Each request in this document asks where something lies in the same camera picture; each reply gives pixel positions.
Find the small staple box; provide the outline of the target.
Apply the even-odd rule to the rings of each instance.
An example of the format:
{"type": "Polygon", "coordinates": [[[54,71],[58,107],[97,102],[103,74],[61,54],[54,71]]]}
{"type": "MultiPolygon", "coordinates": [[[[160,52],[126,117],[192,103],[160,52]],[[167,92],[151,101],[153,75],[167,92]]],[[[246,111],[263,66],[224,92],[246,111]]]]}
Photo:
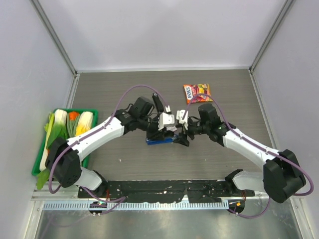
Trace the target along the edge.
{"type": "Polygon", "coordinates": [[[177,131],[177,128],[175,126],[168,126],[166,129],[173,132],[177,131]]]}

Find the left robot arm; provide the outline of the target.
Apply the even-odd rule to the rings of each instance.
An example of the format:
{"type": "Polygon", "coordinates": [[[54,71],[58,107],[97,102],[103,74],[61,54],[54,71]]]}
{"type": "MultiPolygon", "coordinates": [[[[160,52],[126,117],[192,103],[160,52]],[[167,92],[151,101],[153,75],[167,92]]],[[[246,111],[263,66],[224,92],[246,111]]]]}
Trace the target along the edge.
{"type": "Polygon", "coordinates": [[[50,146],[45,166],[50,171],[49,180],[55,179],[63,188],[76,185],[86,188],[96,199],[107,190],[107,180],[95,170],[82,166],[83,160],[107,142],[136,129],[145,131],[148,140],[165,140],[174,135],[168,130],[175,124],[169,106],[163,106],[154,96],[150,101],[139,97],[126,109],[113,115],[91,130],[69,139],[58,137],[50,146]]]}

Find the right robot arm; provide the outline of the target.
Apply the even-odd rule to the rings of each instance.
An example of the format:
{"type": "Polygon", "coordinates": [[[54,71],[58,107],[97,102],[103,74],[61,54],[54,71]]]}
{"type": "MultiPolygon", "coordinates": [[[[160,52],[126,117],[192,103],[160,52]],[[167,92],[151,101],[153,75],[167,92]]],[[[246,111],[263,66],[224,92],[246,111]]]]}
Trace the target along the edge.
{"type": "Polygon", "coordinates": [[[220,119],[216,108],[203,104],[198,108],[199,118],[190,117],[186,110],[176,113],[181,133],[176,143],[189,146],[196,135],[205,134],[213,142],[234,150],[257,165],[261,172],[239,169],[225,184],[229,196],[238,196],[243,190],[266,193],[277,203],[283,203],[306,185],[295,154],[286,149],[278,151],[243,134],[239,129],[220,119]]]}

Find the Fox's candy bag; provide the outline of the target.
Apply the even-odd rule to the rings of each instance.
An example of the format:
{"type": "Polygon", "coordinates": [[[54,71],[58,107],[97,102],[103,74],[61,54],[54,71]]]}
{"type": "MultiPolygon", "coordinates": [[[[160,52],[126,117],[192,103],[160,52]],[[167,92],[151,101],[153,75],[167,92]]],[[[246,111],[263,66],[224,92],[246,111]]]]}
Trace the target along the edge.
{"type": "Polygon", "coordinates": [[[204,103],[204,102],[212,102],[213,100],[210,98],[211,90],[210,85],[205,84],[184,84],[183,85],[186,102],[189,103],[204,103]]]}

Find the toy napa cabbage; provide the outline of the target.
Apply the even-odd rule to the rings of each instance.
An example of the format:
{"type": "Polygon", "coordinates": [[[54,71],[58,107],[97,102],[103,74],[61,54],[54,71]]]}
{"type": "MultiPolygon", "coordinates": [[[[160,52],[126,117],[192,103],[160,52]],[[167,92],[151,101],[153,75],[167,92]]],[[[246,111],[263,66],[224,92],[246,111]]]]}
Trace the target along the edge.
{"type": "Polygon", "coordinates": [[[91,129],[93,116],[92,112],[83,112],[80,115],[76,126],[75,136],[79,136],[91,129]]]}

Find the toy green beans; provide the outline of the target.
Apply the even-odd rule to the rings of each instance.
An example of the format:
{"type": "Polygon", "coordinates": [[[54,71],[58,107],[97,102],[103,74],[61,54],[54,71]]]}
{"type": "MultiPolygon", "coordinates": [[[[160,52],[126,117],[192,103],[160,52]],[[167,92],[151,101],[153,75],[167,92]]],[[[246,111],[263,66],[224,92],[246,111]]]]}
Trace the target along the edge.
{"type": "Polygon", "coordinates": [[[76,127],[77,127],[79,118],[80,118],[80,116],[77,115],[77,116],[75,117],[75,119],[71,120],[71,119],[70,119],[70,116],[67,115],[67,118],[66,118],[66,129],[67,129],[67,133],[68,133],[68,137],[69,137],[69,138],[72,138],[72,137],[75,136],[76,127]]]}

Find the toy carrot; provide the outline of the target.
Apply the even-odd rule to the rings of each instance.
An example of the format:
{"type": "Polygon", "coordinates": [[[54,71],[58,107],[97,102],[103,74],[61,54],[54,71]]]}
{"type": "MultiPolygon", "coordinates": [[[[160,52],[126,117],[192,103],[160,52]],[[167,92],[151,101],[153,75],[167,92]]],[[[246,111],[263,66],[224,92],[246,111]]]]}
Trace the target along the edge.
{"type": "Polygon", "coordinates": [[[74,121],[74,120],[76,120],[76,118],[79,116],[79,113],[78,113],[78,112],[75,112],[75,111],[69,112],[69,113],[68,113],[68,116],[69,116],[69,120],[70,120],[70,121],[74,121]]]}

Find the toy bok choy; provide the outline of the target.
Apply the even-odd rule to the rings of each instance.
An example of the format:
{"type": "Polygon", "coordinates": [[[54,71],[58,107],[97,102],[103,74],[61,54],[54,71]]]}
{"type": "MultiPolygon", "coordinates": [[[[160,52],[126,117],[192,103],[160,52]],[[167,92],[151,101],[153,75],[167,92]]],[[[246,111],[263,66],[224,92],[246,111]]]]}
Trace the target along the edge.
{"type": "Polygon", "coordinates": [[[54,113],[49,114],[49,122],[45,125],[46,131],[44,150],[39,165],[40,173],[37,175],[37,190],[41,190],[44,184],[48,181],[50,170],[45,166],[52,143],[58,138],[67,138],[66,132],[67,112],[62,109],[57,109],[54,113]]]}

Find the green plastic tray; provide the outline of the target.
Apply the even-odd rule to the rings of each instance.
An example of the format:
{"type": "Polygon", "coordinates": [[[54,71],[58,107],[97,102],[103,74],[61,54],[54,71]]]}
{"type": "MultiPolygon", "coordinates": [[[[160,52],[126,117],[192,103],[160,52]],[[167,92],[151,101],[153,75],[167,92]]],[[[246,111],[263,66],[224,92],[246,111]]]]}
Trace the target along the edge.
{"type": "MultiPolygon", "coordinates": [[[[79,115],[81,115],[83,112],[92,112],[93,113],[93,121],[92,121],[92,126],[91,128],[95,127],[97,125],[97,121],[98,121],[98,111],[95,110],[95,109],[62,109],[64,111],[67,112],[67,115],[69,112],[78,112],[79,115]]],[[[40,146],[40,150],[38,152],[38,155],[36,157],[36,160],[35,160],[35,163],[33,165],[33,168],[32,168],[32,171],[31,171],[31,174],[33,176],[37,176],[39,173],[40,173],[40,170],[39,170],[39,165],[40,165],[40,161],[41,161],[41,158],[42,158],[42,154],[43,154],[43,150],[44,150],[44,144],[45,144],[45,137],[41,143],[41,146],[40,146]]]]}

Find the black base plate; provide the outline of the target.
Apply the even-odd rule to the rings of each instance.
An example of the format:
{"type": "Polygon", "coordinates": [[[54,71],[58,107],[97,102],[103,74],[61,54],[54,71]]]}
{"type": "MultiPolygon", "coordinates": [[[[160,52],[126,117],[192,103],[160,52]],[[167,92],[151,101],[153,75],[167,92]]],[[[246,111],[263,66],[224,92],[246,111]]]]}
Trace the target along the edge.
{"type": "Polygon", "coordinates": [[[234,183],[218,180],[109,181],[101,198],[126,197],[128,203],[221,202],[224,197],[253,197],[252,190],[239,190],[234,183]]]}

